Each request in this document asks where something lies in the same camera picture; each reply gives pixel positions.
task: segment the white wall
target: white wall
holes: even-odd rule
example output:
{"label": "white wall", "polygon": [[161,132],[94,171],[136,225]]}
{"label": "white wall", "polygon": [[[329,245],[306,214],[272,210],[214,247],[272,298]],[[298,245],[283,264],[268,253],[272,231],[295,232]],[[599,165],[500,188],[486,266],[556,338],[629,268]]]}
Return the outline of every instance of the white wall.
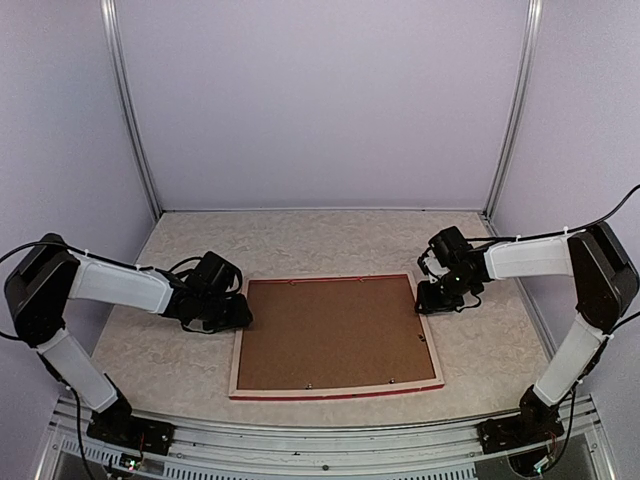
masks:
{"label": "white wall", "polygon": [[[640,3],[546,2],[522,128],[495,223],[502,234],[580,225],[640,182]],[[611,221],[640,267],[640,196]],[[559,344],[573,319],[570,279],[526,282]],[[636,301],[629,312],[640,308]],[[640,469],[640,322],[590,378],[622,479]]]}
{"label": "white wall", "polygon": [[127,0],[166,209],[482,209],[526,0]]}
{"label": "white wall", "polygon": [[[0,3],[0,254],[44,233],[134,260],[153,221],[134,167],[97,1]],[[2,283],[16,261],[0,266]],[[4,297],[0,329],[13,333]],[[108,308],[66,320],[91,350]],[[25,344],[0,339],[0,478],[30,467],[59,388]]]}

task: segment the brown board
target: brown board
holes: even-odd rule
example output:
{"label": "brown board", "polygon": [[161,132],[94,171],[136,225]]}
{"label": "brown board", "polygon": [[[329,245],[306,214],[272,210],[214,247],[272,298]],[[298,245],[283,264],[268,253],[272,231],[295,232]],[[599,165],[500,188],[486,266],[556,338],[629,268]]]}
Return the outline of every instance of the brown board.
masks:
{"label": "brown board", "polygon": [[253,279],[230,397],[345,398],[443,386],[408,274]]}

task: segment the wooden frame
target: wooden frame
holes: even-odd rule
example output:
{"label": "wooden frame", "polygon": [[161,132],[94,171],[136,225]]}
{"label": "wooden frame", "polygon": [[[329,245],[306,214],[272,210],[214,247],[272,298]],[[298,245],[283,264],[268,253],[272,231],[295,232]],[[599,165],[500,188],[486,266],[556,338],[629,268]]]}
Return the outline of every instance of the wooden frame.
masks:
{"label": "wooden frame", "polygon": [[[417,294],[417,284],[411,272],[394,272],[389,274],[376,275],[285,275],[278,278],[254,277],[245,279],[242,287],[242,293],[246,296],[249,289],[250,281],[317,281],[336,279],[357,280],[361,278],[407,278],[411,286],[411,293],[414,300]],[[278,400],[324,400],[324,399],[345,399],[358,397],[376,397],[381,395],[394,395],[401,393],[421,392],[426,390],[434,390],[444,387],[444,378],[440,361],[436,353],[433,336],[429,328],[426,316],[419,314],[422,332],[428,346],[429,356],[435,373],[435,378],[430,380],[420,380],[414,382],[400,382],[384,385],[369,385],[365,387],[344,387],[344,388],[324,388],[313,390],[239,390],[238,377],[240,371],[240,353],[242,349],[242,329],[235,332],[233,344],[233,356],[231,360],[231,376],[229,379],[229,398],[231,400],[262,400],[262,401],[278,401]]]}

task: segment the vertical metal pole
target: vertical metal pole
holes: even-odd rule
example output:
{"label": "vertical metal pole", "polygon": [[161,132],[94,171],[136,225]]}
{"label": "vertical metal pole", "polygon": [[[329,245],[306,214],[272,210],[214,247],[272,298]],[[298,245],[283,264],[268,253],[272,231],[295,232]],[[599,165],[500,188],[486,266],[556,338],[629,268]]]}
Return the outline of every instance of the vertical metal pole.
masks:
{"label": "vertical metal pole", "polygon": [[138,174],[142,180],[145,195],[149,203],[149,208],[156,221],[162,215],[162,206],[158,198],[158,192],[153,181],[149,162],[142,146],[140,138],[140,130],[136,120],[135,111],[133,109],[133,101],[131,92],[129,91],[129,83],[127,81],[127,71],[124,63],[124,53],[122,51],[122,42],[120,41],[120,30],[118,29],[118,16],[116,12],[115,0],[100,0],[102,7],[102,20],[107,35],[107,44],[109,53],[111,54],[111,63],[116,77],[116,85],[120,96],[122,112],[124,114],[127,133],[131,141],[133,156],[138,169]]}
{"label": "vertical metal pole", "polygon": [[538,30],[540,28],[541,15],[542,0],[529,0],[529,10],[527,12],[527,23],[525,26],[524,42],[522,44],[522,55],[520,57],[516,91],[513,96],[513,102],[511,103],[509,123],[507,124],[507,132],[502,143],[502,150],[500,151],[498,169],[496,170],[496,174],[493,178],[489,199],[487,200],[484,210],[484,214],[489,220],[493,218],[493,215],[496,212],[498,200],[500,199],[500,194],[504,188],[509,165],[511,164],[513,148],[518,135],[522,112],[524,111],[527,87],[529,86],[529,77],[533,66],[533,54],[538,41]]}

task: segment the marbled countertop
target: marbled countertop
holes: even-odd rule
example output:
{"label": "marbled countertop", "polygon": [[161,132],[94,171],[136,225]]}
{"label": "marbled countertop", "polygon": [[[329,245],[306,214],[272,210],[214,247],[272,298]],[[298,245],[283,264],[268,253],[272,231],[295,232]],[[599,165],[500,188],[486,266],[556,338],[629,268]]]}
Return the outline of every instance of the marbled countertop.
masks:
{"label": "marbled countertop", "polygon": [[[486,230],[474,213],[408,211],[262,211],[167,213],[139,263],[169,268],[207,250],[245,276],[414,272],[427,241],[457,225]],[[515,408],[547,361],[511,281],[493,282],[482,308],[431,316],[446,385],[380,398],[306,402],[231,401],[233,333],[183,332],[175,320],[114,308],[94,358],[136,409],[236,423],[392,425]]]}

